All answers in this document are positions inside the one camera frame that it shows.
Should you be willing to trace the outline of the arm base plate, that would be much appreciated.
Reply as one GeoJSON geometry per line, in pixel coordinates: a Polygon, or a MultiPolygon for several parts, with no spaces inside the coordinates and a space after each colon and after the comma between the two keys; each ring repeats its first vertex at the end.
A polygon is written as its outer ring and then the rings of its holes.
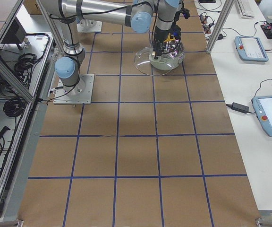
{"type": "Polygon", "coordinates": [[[56,90],[55,105],[79,105],[90,104],[92,100],[94,74],[81,74],[80,81],[73,90],[71,87],[63,86],[62,81],[59,79],[58,86],[62,87],[56,90]]]}
{"type": "Polygon", "coordinates": [[[79,33],[95,33],[101,32],[102,30],[102,22],[101,21],[93,21],[93,20],[80,20],[77,24],[77,31],[79,33]]]}

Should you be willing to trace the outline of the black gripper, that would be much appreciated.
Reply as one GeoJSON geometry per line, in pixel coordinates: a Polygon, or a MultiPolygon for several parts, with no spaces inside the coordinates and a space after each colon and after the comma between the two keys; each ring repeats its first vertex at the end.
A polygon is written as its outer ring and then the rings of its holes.
{"type": "Polygon", "coordinates": [[[175,40],[181,40],[181,28],[178,25],[172,25],[171,34],[175,38],[175,40]]]}
{"type": "Polygon", "coordinates": [[[153,58],[158,59],[160,56],[160,50],[164,41],[168,38],[170,33],[170,29],[168,30],[161,30],[160,28],[156,27],[153,33],[153,58]]]}

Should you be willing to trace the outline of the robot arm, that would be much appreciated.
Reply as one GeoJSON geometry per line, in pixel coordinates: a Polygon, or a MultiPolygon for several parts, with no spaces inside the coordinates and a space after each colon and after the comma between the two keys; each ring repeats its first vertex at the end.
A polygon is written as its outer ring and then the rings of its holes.
{"type": "Polygon", "coordinates": [[[154,40],[164,42],[170,33],[176,13],[181,9],[180,0],[135,0],[131,12],[131,27],[137,33],[149,30],[153,14],[157,16],[154,40]]]}
{"type": "Polygon", "coordinates": [[[103,0],[40,0],[38,5],[48,14],[48,19],[60,23],[65,55],[56,61],[55,71],[69,97],[81,95],[86,88],[79,74],[85,50],[77,37],[78,32],[97,32],[97,26],[107,22],[130,27],[142,34],[149,30],[156,16],[153,50],[161,56],[175,15],[181,9],[178,0],[135,0],[132,5],[103,0]]]}

